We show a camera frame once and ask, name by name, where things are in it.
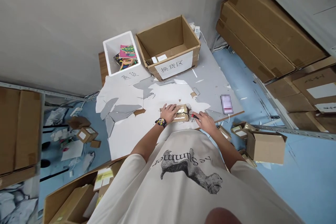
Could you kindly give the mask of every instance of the hand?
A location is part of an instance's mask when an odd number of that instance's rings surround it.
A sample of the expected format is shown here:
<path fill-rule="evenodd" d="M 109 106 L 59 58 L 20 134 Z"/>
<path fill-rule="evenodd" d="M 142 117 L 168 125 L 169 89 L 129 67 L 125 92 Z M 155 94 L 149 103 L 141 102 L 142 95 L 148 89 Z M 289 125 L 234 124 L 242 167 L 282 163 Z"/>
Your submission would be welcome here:
<path fill-rule="evenodd" d="M 215 121 L 211 116 L 202 111 L 199 114 L 196 112 L 193 112 L 193 114 L 199 118 L 199 120 L 196 119 L 196 122 L 202 130 L 204 130 L 209 135 L 214 135 L 217 133 L 218 129 L 216 127 Z"/>
<path fill-rule="evenodd" d="M 161 108 L 161 118 L 165 119 L 167 124 L 170 124 L 176 117 L 179 107 L 176 104 L 170 104 L 166 107 L 167 103 Z"/>

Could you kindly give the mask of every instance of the white wall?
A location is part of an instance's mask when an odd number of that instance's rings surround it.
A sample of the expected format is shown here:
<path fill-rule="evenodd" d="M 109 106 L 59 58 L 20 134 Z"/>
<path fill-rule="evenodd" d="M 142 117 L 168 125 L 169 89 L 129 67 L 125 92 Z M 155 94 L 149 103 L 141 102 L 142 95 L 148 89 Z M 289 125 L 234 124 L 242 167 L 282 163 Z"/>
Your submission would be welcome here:
<path fill-rule="evenodd" d="M 101 88 L 103 41 L 180 14 L 208 43 L 221 0 L 0 0 L 0 81 L 86 95 Z"/>

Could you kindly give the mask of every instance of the white t-shirt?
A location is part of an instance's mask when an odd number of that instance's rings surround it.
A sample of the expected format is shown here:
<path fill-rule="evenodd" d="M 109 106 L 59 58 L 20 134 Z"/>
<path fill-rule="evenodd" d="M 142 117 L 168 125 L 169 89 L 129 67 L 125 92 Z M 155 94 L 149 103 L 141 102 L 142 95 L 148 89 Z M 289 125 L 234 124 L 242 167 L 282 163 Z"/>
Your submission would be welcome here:
<path fill-rule="evenodd" d="M 217 207 L 242 223 L 303 223 L 255 168 L 238 161 L 229 173 L 207 136 L 187 129 L 159 143 L 147 164 L 130 155 L 88 224 L 204 224 Z"/>

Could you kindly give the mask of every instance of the wristwatch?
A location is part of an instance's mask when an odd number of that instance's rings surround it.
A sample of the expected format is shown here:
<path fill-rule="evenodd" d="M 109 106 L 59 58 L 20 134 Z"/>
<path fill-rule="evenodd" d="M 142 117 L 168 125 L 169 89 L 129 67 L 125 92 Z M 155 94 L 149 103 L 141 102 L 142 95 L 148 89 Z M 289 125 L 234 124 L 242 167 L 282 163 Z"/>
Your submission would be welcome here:
<path fill-rule="evenodd" d="M 156 124 L 159 124 L 160 126 L 163 126 L 164 128 L 167 126 L 167 122 L 163 118 L 159 118 L 155 121 Z"/>

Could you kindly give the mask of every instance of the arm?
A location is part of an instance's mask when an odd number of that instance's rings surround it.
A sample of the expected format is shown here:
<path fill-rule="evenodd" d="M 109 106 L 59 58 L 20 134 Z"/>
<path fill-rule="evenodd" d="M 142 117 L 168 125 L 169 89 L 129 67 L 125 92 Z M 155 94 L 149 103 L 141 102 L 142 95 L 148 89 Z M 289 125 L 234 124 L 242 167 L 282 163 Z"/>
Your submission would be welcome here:
<path fill-rule="evenodd" d="M 166 105 L 167 104 L 165 104 L 163 108 L 161 108 L 160 118 L 165 119 L 168 125 L 176 117 L 178 108 L 176 107 L 176 104 L 174 105 L 170 104 L 167 107 Z M 144 135 L 144 137 L 141 138 L 141 140 L 136 144 L 131 154 L 140 154 L 147 163 L 150 155 L 155 149 L 156 142 L 158 141 L 158 138 L 163 130 L 164 130 L 163 126 L 155 124 L 153 128 L 151 128 L 150 131 L 148 131 L 148 133 Z"/>
<path fill-rule="evenodd" d="M 206 113 L 193 112 L 199 120 L 196 119 L 198 126 L 208 133 L 212 139 L 216 142 L 219 150 L 223 156 L 226 167 L 231 171 L 232 166 L 237 161 L 245 161 L 245 159 L 239 154 L 234 146 L 223 136 L 223 134 L 217 129 L 214 120 Z"/>

